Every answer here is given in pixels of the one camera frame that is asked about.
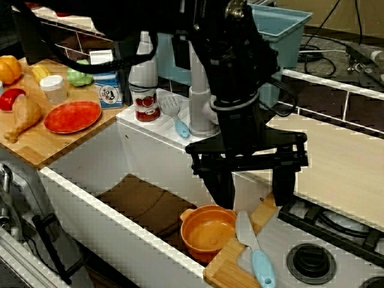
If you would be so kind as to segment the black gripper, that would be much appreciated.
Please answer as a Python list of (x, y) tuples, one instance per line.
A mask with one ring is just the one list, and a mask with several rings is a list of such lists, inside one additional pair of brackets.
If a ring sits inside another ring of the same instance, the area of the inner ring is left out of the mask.
[(214, 202), (224, 209), (233, 209), (235, 186), (231, 172), (268, 169), (273, 170), (276, 206), (291, 202), (295, 172), (308, 166), (304, 148), (307, 135), (266, 126), (258, 104), (216, 112), (220, 132), (185, 147), (193, 159), (193, 173), (202, 175)]

